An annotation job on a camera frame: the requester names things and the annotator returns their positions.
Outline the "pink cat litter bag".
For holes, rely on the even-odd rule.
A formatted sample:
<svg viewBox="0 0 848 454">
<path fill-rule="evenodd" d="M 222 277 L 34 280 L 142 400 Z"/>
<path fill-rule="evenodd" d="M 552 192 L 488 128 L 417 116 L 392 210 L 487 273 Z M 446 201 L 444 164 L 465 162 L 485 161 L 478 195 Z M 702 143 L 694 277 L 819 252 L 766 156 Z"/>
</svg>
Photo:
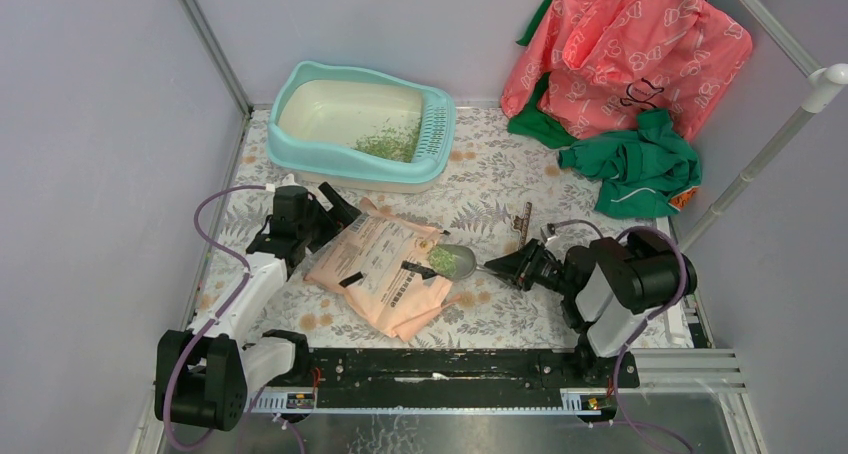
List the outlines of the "pink cat litter bag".
<svg viewBox="0 0 848 454">
<path fill-rule="evenodd" d="M 383 212 L 368 198 L 360 200 L 359 210 L 361 215 L 323 248 L 304 280 L 343 296 L 376 330 L 408 342 L 458 301 L 451 280 L 404 267 L 428 268 L 428 254 L 444 231 Z"/>
</svg>

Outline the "grey litter scoop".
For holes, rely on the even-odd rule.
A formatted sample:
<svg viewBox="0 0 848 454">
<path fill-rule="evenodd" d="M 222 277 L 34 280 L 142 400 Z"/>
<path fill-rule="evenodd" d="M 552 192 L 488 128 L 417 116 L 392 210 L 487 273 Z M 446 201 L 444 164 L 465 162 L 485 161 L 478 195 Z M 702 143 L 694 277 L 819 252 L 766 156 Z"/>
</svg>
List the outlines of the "grey litter scoop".
<svg viewBox="0 0 848 454">
<path fill-rule="evenodd" d="M 475 253 L 458 244 L 437 244 L 427 255 L 430 268 L 438 275 L 451 281 L 471 277 L 476 272 L 494 275 L 495 271 L 477 261 Z"/>
</svg>

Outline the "teal litter box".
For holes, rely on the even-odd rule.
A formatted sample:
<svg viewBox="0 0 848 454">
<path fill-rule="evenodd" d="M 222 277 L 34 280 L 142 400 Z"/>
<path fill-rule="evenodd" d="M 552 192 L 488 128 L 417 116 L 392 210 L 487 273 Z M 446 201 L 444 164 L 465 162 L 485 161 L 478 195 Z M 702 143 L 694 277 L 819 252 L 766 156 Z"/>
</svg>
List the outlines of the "teal litter box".
<svg viewBox="0 0 848 454">
<path fill-rule="evenodd" d="M 410 163 L 353 149 L 384 124 L 421 120 Z M 443 90 L 378 71 L 302 61 L 276 96 L 267 122 L 267 156 L 311 182 L 420 193 L 445 170 L 455 138 L 453 99 Z"/>
</svg>

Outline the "brown bag sealing clip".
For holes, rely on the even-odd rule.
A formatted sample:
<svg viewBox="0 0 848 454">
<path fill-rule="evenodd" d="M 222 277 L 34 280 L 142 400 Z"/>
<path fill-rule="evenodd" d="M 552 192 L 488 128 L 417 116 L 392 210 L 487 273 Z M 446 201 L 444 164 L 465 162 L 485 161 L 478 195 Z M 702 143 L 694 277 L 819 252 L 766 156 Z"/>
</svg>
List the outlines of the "brown bag sealing clip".
<svg viewBox="0 0 848 454">
<path fill-rule="evenodd" d="M 527 243 L 532 211 L 533 204 L 525 202 L 522 213 L 513 217 L 512 229 L 518 234 L 518 247 L 523 247 Z"/>
</svg>

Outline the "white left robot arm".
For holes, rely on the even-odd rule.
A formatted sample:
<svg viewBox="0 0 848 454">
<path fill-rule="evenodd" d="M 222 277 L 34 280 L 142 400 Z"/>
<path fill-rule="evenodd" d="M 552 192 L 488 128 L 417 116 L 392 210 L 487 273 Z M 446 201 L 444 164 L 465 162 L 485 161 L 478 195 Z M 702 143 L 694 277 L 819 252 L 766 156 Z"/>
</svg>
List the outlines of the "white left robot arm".
<svg viewBox="0 0 848 454">
<path fill-rule="evenodd" d="M 317 192 L 299 184 L 266 189 L 273 195 L 271 211 L 245 251 L 220 248 L 242 267 L 232 292 L 185 330 L 168 330 L 160 338 L 154 412 L 168 426 L 229 431 L 248 407 L 249 394 L 273 381 L 296 385 L 311 375 L 305 335 L 272 330 L 252 342 L 248 334 L 306 256 L 361 212 L 327 182 Z"/>
</svg>

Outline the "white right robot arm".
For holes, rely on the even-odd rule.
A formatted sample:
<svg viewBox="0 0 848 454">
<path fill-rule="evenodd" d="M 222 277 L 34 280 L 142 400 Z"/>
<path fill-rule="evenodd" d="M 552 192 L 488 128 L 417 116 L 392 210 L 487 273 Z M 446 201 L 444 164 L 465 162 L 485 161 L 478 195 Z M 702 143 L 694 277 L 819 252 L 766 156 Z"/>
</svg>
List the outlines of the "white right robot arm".
<svg viewBox="0 0 848 454">
<path fill-rule="evenodd" d="M 541 286 L 559 295 L 563 319 L 578 341 L 569 352 L 539 357 L 543 381 L 557 387 L 637 386 L 622 374 L 627 350 L 650 320 L 698 284 L 690 259 L 647 227 L 573 246 L 563 258 L 532 239 L 483 268 L 520 291 Z"/>
</svg>

